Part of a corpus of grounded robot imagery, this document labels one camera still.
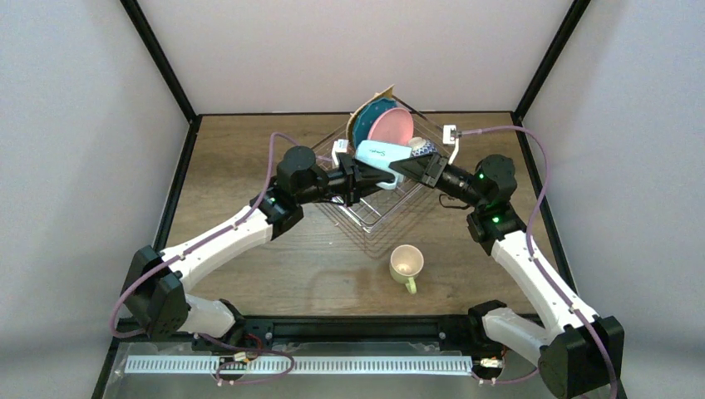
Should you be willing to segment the pink round plate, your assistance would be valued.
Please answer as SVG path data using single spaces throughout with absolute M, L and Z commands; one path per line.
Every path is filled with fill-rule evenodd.
M 396 107 L 383 112 L 368 132 L 369 140 L 395 145 L 407 145 L 414 135 L 414 121 L 410 111 Z

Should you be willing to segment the lime green bowl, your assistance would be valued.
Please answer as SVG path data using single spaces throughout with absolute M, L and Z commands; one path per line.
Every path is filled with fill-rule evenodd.
M 411 148 L 411 157 L 418 157 L 438 152 L 435 144 L 431 140 L 420 136 L 412 137 L 407 142 L 407 146 Z

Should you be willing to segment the teal polka dot plate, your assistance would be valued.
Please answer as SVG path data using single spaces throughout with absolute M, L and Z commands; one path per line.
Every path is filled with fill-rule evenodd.
M 364 106 L 352 126 L 353 147 L 357 148 L 369 136 L 372 125 L 386 111 L 397 108 L 397 101 L 382 97 Z

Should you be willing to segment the light blue mug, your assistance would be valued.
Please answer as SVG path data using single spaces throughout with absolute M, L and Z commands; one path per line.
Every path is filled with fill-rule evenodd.
M 390 168 L 394 161 L 405 160 L 412 155 L 412 148 L 376 140 L 363 140 L 356 149 L 355 158 L 361 162 L 386 171 L 394 176 L 392 182 L 377 183 L 383 190 L 394 190 L 404 181 L 404 176 Z

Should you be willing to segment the pale green mug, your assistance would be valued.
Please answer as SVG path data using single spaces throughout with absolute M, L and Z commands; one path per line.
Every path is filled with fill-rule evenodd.
M 419 248 L 403 244 L 392 251 L 389 272 L 395 282 L 404 285 L 410 294 L 416 294 L 416 278 L 423 270 L 424 264 L 425 259 Z

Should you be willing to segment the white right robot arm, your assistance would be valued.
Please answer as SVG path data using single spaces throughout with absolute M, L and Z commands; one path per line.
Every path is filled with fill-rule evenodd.
M 534 364 L 554 397 L 573 398 L 607 386 L 615 398 L 624 329 L 616 318 L 602 318 L 588 306 L 539 251 L 532 225 L 510 203 L 517 187 L 512 159 L 489 155 L 473 173 L 438 154 L 393 161 L 390 167 L 471 207 L 466 218 L 471 237 L 514 279 L 541 321 L 483 303 L 471 311 L 484 336 Z

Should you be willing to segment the bamboo pattern square plate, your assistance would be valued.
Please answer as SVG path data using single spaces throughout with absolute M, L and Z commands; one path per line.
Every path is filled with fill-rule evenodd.
M 397 108 L 393 95 L 394 87 L 390 85 L 384 91 L 376 93 L 350 115 L 346 124 L 346 137 L 353 149 L 368 138 L 372 125 L 384 112 Z

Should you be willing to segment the metal wire dish rack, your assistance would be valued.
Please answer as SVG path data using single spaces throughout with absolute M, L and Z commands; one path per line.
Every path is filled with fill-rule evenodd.
M 358 167 L 361 174 L 392 179 L 379 183 L 366 180 L 350 193 L 334 194 L 328 202 L 364 232 L 375 231 L 423 191 L 421 184 L 389 169 L 389 163 L 433 152 L 453 161 L 459 133 L 456 125 L 438 125 L 396 96 L 370 100 L 343 126 L 316 143 L 313 151 L 328 172 L 338 171 L 340 155 L 345 153 L 363 163 Z

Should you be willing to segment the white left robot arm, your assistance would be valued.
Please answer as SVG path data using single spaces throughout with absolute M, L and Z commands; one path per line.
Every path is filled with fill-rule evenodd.
M 183 244 L 138 250 L 119 298 L 139 324 L 137 334 L 168 337 L 197 333 L 237 335 L 242 317 L 230 303 L 190 295 L 204 277 L 243 252 L 266 244 L 303 218 L 303 205 L 341 199 L 356 204 L 367 195 L 397 186 L 391 147 L 371 144 L 356 155 L 338 154 L 338 167 L 323 170 L 307 146 L 288 149 L 269 167 L 262 192 L 235 216 Z

